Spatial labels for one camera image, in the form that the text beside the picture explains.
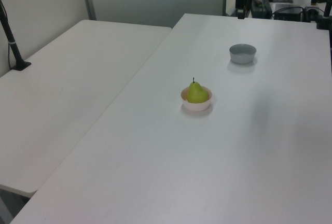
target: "black cable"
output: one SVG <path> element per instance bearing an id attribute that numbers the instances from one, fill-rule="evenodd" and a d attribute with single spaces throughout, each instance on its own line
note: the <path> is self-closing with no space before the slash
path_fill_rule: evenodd
<path id="1" fill-rule="evenodd" d="M 293 6 L 293 7 L 285 7 L 285 8 L 281 8 L 279 10 L 276 10 L 274 13 L 272 13 L 272 16 L 276 13 L 279 13 L 281 11 L 285 11 L 285 10 L 289 10 L 289 9 L 302 9 L 302 11 L 304 11 L 304 8 L 301 6 Z"/>
<path id="2" fill-rule="evenodd" d="M 10 45 L 8 44 L 8 65 L 9 65 L 9 69 L 11 70 L 11 66 L 10 66 Z"/>
<path id="3" fill-rule="evenodd" d="M 318 7 L 313 7 L 313 6 L 309 6 L 309 7 L 306 7 L 306 9 L 317 9 L 317 10 L 320 10 L 322 13 L 324 13 L 324 11 L 322 9 L 319 9 Z"/>
<path id="4" fill-rule="evenodd" d="M 6 12 L 6 8 L 4 6 L 4 4 L 2 3 L 2 1 L 0 0 L 0 6 L 1 8 L 3 9 L 5 15 L 6 15 L 6 19 L 8 20 L 8 15 L 7 15 L 7 12 Z M 8 43 L 8 66 L 9 66 L 9 69 L 11 70 L 11 66 L 10 66 L 10 45 Z"/>
<path id="5" fill-rule="evenodd" d="M 5 15 L 6 15 L 6 18 L 7 18 L 7 20 L 8 20 L 7 12 L 6 12 L 6 8 L 5 8 L 5 6 L 4 6 L 4 4 L 2 3 L 1 0 L 0 0 L 0 5 L 1 5 L 1 8 L 4 10 L 4 13 L 5 13 Z"/>

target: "black stand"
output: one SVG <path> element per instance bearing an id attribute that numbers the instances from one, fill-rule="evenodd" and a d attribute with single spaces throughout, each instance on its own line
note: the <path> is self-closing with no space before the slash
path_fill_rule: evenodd
<path id="1" fill-rule="evenodd" d="M 329 18 L 332 7 L 332 0 L 326 0 L 323 17 L 317 21 L 316 28 L 319 30 L 331 30 L 331 20 Z"/>
<path id="2" fill-rule="evenodd" d="M 8 19 L 7 19 L 7 16 L 5 14 L 5 10 L 3 9 L 3 4 L 1 2 L 1 0 L 0 0 L 0 21 L 1 21 L 2 27 L 4 28 L 4 31 L 5 31 L 7 39 L 8 39 L 8 43 L 11 47 L 11 50 L 12 50 L 12 52 L 14 54 L 14 57 L 15 57 L 15 60 L 16 60 L 16 66 L 14 66 L 12 69 L 22 71 L 26 67 L 30 66 L 31 63 L 30 62 L 25 62 L 22 59 L 19 48 L 17 47 L 16 41 L 14 39 L 14 36 L 13 36 L 12 32 L 11 32 L 11 29 L 10 29 L 10 26 L 9 26 L 9 23 L 8 23 Z"/>

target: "pear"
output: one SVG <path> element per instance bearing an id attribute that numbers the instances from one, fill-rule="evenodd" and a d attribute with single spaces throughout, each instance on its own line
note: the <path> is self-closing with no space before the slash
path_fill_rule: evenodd
<path id="1" fill-rule="evenodd" d="M 195 82 L 192 79 L 192 83 L 189 86 L 189 91 L 187 94 L 187 101 L 190 103 L 203 103 L 209 99 L 209 94 L 204 87 Z"/>

